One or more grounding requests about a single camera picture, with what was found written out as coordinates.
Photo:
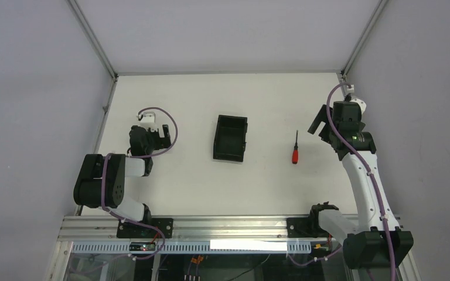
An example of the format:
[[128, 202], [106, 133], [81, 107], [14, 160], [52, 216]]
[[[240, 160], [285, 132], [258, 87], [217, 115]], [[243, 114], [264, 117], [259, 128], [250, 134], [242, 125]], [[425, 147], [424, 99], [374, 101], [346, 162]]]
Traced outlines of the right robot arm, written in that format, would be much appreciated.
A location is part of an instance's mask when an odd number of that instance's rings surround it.
[[365, 132], [362, 110], [355, 102], [322, 105], [308, 133], [319, 134], [331, 145], [346, 171], [357, 207], [358, 223], [349, 221], [328, 202], [312, 206], [308, 232], [323, 232], [342, 243], [343, 257], [351, 269], [397, 269], [414, 244], [410, 231], [403, 231], [387, 201], [377, 165], [376, 146]]

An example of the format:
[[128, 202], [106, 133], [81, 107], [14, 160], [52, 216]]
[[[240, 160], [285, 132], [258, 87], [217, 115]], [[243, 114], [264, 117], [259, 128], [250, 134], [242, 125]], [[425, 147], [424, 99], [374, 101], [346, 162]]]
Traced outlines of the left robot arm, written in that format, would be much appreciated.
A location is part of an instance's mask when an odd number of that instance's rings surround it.
[[125, 194], [125, 179], [150, 175], [156, 150], [171, 146], [169, 127], [158, 129], [134, 125], [129, 132], [127, 154], [112, 153], [110, 156], [87, 154], [77, 177], [73, 199], [78, 205], [99, 208], [115, 214], [120, 220], [152, 224], [149, 207]]

